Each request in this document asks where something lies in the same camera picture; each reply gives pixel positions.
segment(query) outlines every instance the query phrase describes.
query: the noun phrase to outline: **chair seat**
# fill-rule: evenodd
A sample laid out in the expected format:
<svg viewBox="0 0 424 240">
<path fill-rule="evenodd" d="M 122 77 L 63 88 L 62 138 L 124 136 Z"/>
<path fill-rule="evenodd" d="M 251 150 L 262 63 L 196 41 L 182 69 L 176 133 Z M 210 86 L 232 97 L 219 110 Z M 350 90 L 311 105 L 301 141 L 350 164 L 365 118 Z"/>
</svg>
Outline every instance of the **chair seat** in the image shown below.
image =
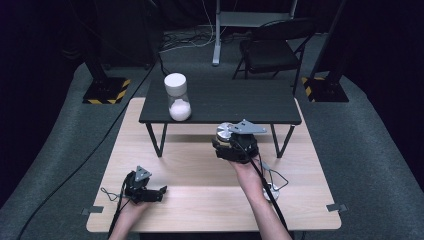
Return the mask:
<svg viewBox="0 0 424 240">
<path fill-rule="evenodd" d="M 247 51 L 249 41 L 240 43 L 240 51 Z M 251 73 L 265 73 L 297 69 L 300 61 L 286 41 L 251 42 L 245 57 L 246 68 Z"/>
</svg>

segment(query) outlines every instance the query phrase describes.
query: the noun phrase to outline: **hand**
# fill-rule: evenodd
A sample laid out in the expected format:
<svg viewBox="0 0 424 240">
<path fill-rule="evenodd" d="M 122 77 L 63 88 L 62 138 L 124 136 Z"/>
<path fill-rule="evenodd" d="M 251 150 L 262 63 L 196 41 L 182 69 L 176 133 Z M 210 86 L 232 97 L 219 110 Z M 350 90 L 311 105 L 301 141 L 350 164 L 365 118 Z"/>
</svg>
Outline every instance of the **hand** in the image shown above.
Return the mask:
<svg viewBox="0 0 424 240">
<path fill-rule="evenodd" d="M 153 202 L 135 204 L 133 201 L 129 201 L 128 198 L 122 198 L 120 206 L 122 210 L 109 239 L 127 239 L 131 228 L 152 204 Z"/>
<path fill-rule="evenodd" d="M 253 163 L 256 167 L 261 170 L 262 167 L 259 163 L 259 157 L 253 157 Z M 252 163 L 241 164 L 237 162 L 228 161 L 231 166 L 233 166 L 234 170 L 237 173 L 237 179 L 240 184 L 240 187 L 243 189 L 247 198 L 264 198 L 263 196 L 263 186 L 262 179 L 256 172 Z"/>
</svg>

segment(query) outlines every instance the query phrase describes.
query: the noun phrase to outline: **wooden table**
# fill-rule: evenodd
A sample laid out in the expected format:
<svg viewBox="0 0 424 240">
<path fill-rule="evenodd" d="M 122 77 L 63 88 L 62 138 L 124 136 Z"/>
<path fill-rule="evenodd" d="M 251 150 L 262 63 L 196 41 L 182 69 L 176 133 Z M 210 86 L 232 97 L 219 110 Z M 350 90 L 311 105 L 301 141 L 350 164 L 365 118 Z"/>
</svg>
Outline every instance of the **wooden table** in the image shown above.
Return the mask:
<svg viewBox="0 0 424 240">
<path fill-rule="evenodd" d="M 228 162 L 216 158 L 211 145 L 217 126 L 168 126 L 167 150 L 158 158 L 146 127 L 138 122 L 143 104 L 144 98 L 135 98 L 128 106 L 93 204 L 104 209 L 102 213 L 90 214 L 87 229 L 108 232 L 116 202 L 111 202 L 100 188 L 119 193 L 125 176 L 140 165 L 153 174 L 149 189 L 167 185 L 168 191 L 162 202 L 148 209 L 133 231 L 257 231 L 234 170 Z M 289 126 L 277 125 L 276 128 L 278 133 L 285 133 Z M 289 230 L 338 229 L 341 226 L 338 213 L 326 209 L 326 205 L 334 201 L 305 122 L 296 127 L 282 158 L 275 156 L 270 131 L 255 137 L 262 159 L 290 182 L 280 190 L 277 199 Z"/>
</svg>

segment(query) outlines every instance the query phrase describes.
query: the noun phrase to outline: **black device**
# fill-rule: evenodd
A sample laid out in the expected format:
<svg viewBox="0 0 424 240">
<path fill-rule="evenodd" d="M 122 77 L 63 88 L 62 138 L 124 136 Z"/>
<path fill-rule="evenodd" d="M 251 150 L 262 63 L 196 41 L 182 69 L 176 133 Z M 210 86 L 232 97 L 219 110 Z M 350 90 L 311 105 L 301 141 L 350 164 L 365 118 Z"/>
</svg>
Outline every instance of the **black device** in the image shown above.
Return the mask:
<svg viewBox="0 0 424 240">
<path fill-rule="evenodd" d="M 258 142 L 253 133 L 264 133 L 261 128 L 246 119 L 238 124 L 222 123 L 216 131 L 212 146 L 218 158 L 246 164 L 259 154 Z"/>
<path fill-rule="evenodd" d="M 152 174 L 144 168 L 137 166 L 137 170 L 131 171 L 125 178 L 125 196 L 134 203 L 160 202 L 166 193 L 167 186 L 159 190 L 147 189 Z"/>
<path fill-rule="evenodd" d="M 118 220 L 122 209 L 129 201 L 132 201 L 135 204 L 139 202 L 162 201 L 163 195 L 166 193 L 167 186 L 164 186 L 159 190 L 147 189 L 146 186 L 149 183 L 150 176 L 152 176 L 152 173 L 140 166 L 137 166 L 136 171 L 131 171 L 127 175 L 124 182 L 122 183 L 121 194 L 119 195 L 119 202 L 109 228 L 108 237 L 110 237 L 110 235 L 112 234 L 112 231 L 115 228 L 116 221 Z M 127 197 L 129 199 L 124 204 L 124 206 L 121 207 L 122 197 Z"/>
</svg>

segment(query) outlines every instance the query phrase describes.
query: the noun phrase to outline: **black stand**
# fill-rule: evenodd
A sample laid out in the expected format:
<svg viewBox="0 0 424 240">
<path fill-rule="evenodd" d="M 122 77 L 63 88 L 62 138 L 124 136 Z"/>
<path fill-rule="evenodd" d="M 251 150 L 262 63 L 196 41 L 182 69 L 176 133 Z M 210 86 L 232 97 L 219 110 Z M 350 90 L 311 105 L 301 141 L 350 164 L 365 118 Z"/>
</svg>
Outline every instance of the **black stand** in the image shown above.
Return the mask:
<svg viewBox="0 0 424 240">
<path fill-rule="evenodd" d="M 126 78 L 109 78 L 106 76 L 103 68 L 95 56 L 93 47 L 91 46 L 87 33 L 83 27 L 71 0 L 66 0 L 70 17 L 75 27 L 78 43 L 84 62 L 87 64 L 88 70 L 93 77 L 93 82 L 83 97 L 83 103 L 91 104 L 115 104 L 119 103 L 125 95 L 130 80 Z"/>
</svg>

